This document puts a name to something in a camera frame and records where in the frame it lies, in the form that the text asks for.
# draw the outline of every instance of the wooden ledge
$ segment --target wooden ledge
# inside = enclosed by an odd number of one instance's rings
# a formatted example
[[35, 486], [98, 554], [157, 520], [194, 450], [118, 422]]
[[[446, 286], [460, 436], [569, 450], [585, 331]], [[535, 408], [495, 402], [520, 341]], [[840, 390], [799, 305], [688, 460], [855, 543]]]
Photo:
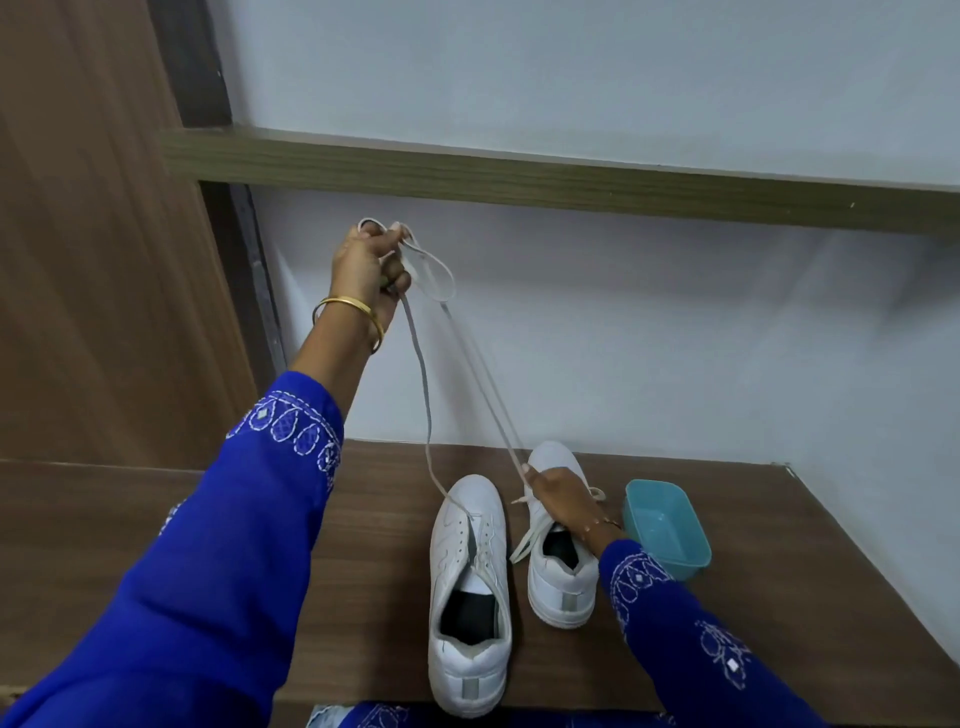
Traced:
[[212, 182], [813, 228], [960, 231], [960, 187], [742, 176], [257, 128], [161, 133], [167, 168]]

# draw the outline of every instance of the white shoelace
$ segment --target white shoelace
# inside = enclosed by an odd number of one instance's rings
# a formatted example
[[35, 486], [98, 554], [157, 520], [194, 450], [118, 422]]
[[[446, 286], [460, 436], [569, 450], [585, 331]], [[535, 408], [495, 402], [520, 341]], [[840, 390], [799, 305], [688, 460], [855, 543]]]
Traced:
[[[365, 223], [374, 223], [382, 231], [387, 229], [383, 223], [371, 217], [365, 217], [359, 223], [357, 223], [357, 229], [360, 230]], [[514, 422], [511, 420], [510, 413], [507, 411], [507, 405], [500, 396], [500, 390], [497, 388], [496, 382], [493, 381], [490, 367], [487, 366], [487, 361], [484, 359], [479, 347], [477, 347], [475, 340], [472, 336], [470, 336], [469, 329], [467, 329], [467, 327], [454, 318], [453, 312], [450, 310], [448, 305], [449, 301], [456, 294], [456, 279], [453, 277], [453, 272], [442, 260], [432, 253], [427, 252], [420, 246], [420, 244], [417, 242], [416, 236], [413, 234], [413, 231], [410, 230], [409, 226], [403, 225], [403, 228], [409, 233], [400, 243], [400, 258], [403, 262], [404, 268], [410, 274], [413, 283], [420, 289], [420, 291], [422, 291], [427, 298], [438, 303], [441, 310], [444, 312], [446, 319], [450, 323], [450, 328], [453, 329], [454, 338], [456, 339], [457, 345], [460, 348], [460, 353], [467, 362], [470, 373], [473, 375], [473, 381], [476, 382], [477, 387], [480, 389], [480, 394], [483, 396], [484, 402], [487, 404], [487, 409], [490, 410], [493, 421], [496, 423], [497, 431], [500, 433], [503, 444], [506, 447], [507, 452], [510, 454], [510, 459], [516, 468], [516, 474], [519, 475], [520, 482], [526, 485], [526, 478], [523, 475], [523, 467], [520, 465], [520, 460], [516, 456], [514, 446], [511, 443], [510, 438], [507, 436], [507, 430], [504, 428], [503, 424], [500, 422], [500, 418], [497, 416], [496, 407], [493, 406], [493, 401], [491, 401], [491, 397], [487, 393], [488, 386], [493, 394], [493, 399], [500, 408], [503, 419], [507, 422], [510, 433], [514, 436], [514, 442], [516, 442], [517, 445], [516, 449], [523, 449], [520, 437], [516, 432], [516, 427], [514, 427]], [[400, 302], [403, 303], [403, 312], [406, 314], [407, 326], [410, 328], [410, 338], [413, 341], [414, 352], [416, 353], [417, 360], [420, 363], [420, 380], [423, 385], [423, 403], [426, 407], [426, 443], [424, 444], [423, 448], [424, 452], [426, 453], [426, 468], [430, 472], [430, 479], [433, 480], [433, 484], [437, 486], [437, 490], [443, 494], [445, 499], [449, 500], [461, 511], [463, 511], [467, 515], [468, 519], [477, 517], [480, 514], [470, 513], [470, 511], [465, 508], [462, 503], [458, 502], [456, 498], [447, 492], [446, 488], [440, 482], [440, 479], [433, 472], [433, 458], [430, 456], [430, 439], [433, 436], [433, 415], [430, 411], [430, 385], [427, 380], [426, 361], [423, 358], [423, 350], [420, 348], [420, 339], [417, 336], [417, 327], [414, 326], [413, 313], [410, 310], [410, 304], [407, 301], [406, 295], [400, 296]], [[483, 372], [483, 377], [480, 376], [478, 369]], [[606, 498], [604, 492], [599, 488], [589, 488], [589, 491], [596, 500], [603, 500]], [[524, 494], [516, 500], [511, 501], [511, 503], [529, 503], [533, 500], [536, 500], [535, 496], [527, 496]], [[520, 543], [510, 556], [511, 563], [516, 564], [517, 562], [525, 559], [533, 548], [533, 544], [537, 541], [540, 535], [545, 536], [546, 533], [550, 531], [550, 529], [553, 527], [553, 523], [553, 519], [549, 514], [546, 513], [545, 510], [538, 518], [536, 523], [531, 522], [530, 528], [527, 530], [526, 534], [524, 534], [523, 538], [520, 540]]]

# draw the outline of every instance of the brown wooden surface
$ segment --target brown wooden surface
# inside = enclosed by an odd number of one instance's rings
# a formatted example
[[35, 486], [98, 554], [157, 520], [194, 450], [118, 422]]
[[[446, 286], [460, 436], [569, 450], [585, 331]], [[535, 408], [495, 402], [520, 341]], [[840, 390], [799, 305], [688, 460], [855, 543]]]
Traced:
[[0, 10], [0, 457], [202, 467], [255, 400], [144, 0]]
[[171, 130], [193, 180], [955, 239], [960, 187], [746, 175], [274, 129]]
[[[499, 451], [437, 447], [436, 460], [444, 481], [478, 472], [504, 500], [519, 493]], [[713, 564], [691, 589], [825, 718], [960, 723], [960, 670], [784, 468], [581, 462], [614, 509], [633, 477], [684, 487], [713, 547]], [[67, 653], [198, 476], [0, 464], [0, 684], [35, 682]], [[348, 443], [280, 701], [430, 698], [427, 548], [439, 504], [422, 448]], [[526, 509], [507, 506], [507, 517], [516, 543]], [[525, 575], [525, 564], [512, 575], [516, 644], [504, 704], [655, 709], [606, 599], [584, 629], [554, 630], [531, 612]]]

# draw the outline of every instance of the white embroidery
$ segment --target white embroidery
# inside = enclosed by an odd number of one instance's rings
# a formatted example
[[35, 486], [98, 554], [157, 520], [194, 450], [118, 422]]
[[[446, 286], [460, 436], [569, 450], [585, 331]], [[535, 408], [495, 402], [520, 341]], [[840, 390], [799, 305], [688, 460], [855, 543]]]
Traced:
[[409, 708], [400, 706], [378, 705], [363, 719], [358, 728], [399, 728], [407, 724]]
[[174, 519], [174, 516], [177, 514], [177, 511], [180, 510], [180, 507], [181, 507], [185, 502], [186, 502], [186, 500], [181, 500], [177, 505], [175, 505], [173, 508], [170, 509], [170, 512], [167, 514], [167, 520], [164, 521], [164, 522], [163, 522], [163, 525], [160, 527], [160, 533], [163, 533], [163, 531], [164, 531], [164, 530], [166, 529], [166, 527], [167, 527], [167, 524]]
[[630, 606], [640, 596], [640, 592], [654, 584], [673, 581], [663, 567], [646, 551], [632, 553], [613, 570], [610, 596], [616, 620], [626, 637], [627, 624], [630, 622]]
[[715, 664], [723, 666], [727, 682], [742, 691], [747, 687], [747, 663], [752, 654], [747, 645], [717, 624], [703, 620], [695, 624], [702, 630], [700, 646], [704, 652], [713, 658]]
[[333, 475], [340, 465], [340, 441], [326, 417], [307, 402], [289, 392], [268, 392], [243, 416], [239, 425], [227, 433], [227, 439], [240, 434], [245, 427], [254, 432], [269, 428], [270, 436], [278, 443], [292, 440], [297, 455], [309, 455], [320, 443], [321, 433], [325, 434], [326, 443], [317, 455], [317, 469], [326, 478], [327, 492], [333, 488]]

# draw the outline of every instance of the white sneaker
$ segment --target white sneaker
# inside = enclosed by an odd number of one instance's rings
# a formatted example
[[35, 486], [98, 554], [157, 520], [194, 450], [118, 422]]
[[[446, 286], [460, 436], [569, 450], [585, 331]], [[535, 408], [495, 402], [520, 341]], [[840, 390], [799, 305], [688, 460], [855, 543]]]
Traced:
[[444, 500], [430, 538], [430, 577], [430, 689], [452, 716], [483, 716], [507, 686], [514, 636], [507, 523], [500, 494], [482, 475], [461, 478]]
[[[527, 461], [538, 473], [551, 468], [570, 468], [597, 499], [604, 494], [589, 488], [584, 471], [565, 446], [547, 441], [530, 453]], [[529, 485], [523, 486], [530, 509], [530, 529], [510, 560], [522, 561], [530, 555], [527, 571], [527, 595], [537, 616], [552, 627], [576, 629], [593, 614], [597, 580], [600, 575], [596, 557], [572, 534], [556, 523], [536, 499]]]

